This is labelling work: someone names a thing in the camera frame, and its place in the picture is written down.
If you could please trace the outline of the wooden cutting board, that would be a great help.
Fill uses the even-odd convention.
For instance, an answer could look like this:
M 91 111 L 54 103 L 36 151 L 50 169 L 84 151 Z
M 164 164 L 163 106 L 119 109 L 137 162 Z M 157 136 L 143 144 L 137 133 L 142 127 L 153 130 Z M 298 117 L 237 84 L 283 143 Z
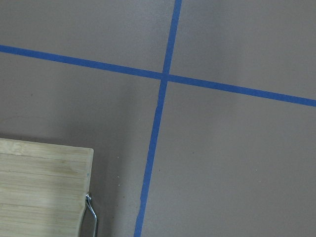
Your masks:
M 79 236 L 93 154 L 91 148 L 1 139 L 1 236 Z

